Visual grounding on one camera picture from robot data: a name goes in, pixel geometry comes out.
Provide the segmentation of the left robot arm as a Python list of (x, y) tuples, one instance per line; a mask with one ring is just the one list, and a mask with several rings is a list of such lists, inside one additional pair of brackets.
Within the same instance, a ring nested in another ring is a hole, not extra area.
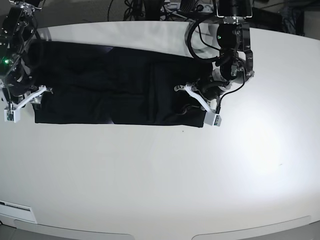
[[(250, 26), (248, 18), (253, 16), (251, 3), (248, 0), (214, 0), (209, 13), (204, 14), (204, 7), (199, 7), (195, 0), (182, 0), (179, 11), (193, 13), (193, 23), (185, 33), (185, 44), (190, 55), (204, 64), (214, 64), (218, 70), (217, 76), (204, 76), (196, 82), (177, 85), (174, 90), (185, 91), (198, 101), (198, 105), (186, 105), (182, 114), (198, 108), (206, 112), (220, 114), (223, 99), (235, 93), (230, 90), (232, 82), (241, 79), (245, 84), (254, 76), (253, 52), (251, 50)], [(192, 36), (195, 31), (201, 31), (201, 23), (206, 20), (218, 21), (215, 48), (219, 55), (202, 58), (197, 55), (192, 46)]]

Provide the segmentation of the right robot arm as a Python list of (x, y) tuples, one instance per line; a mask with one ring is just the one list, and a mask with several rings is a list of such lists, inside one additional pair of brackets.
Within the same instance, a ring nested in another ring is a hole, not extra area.
[[(11, 0), (11, 8), (0, 27), (0, 94), (9, 112), (27, 103), (40, 104), (43, 93), (53, 93), (51, 87), (36, 85), (36, 78), (27, 71), (40, 66), (43, 41), (38, 33), (35, 12), (41, 11), (44, 0)], [(39, 43), (39, 57), (32, 62), (28, 48), (32, 41)]]

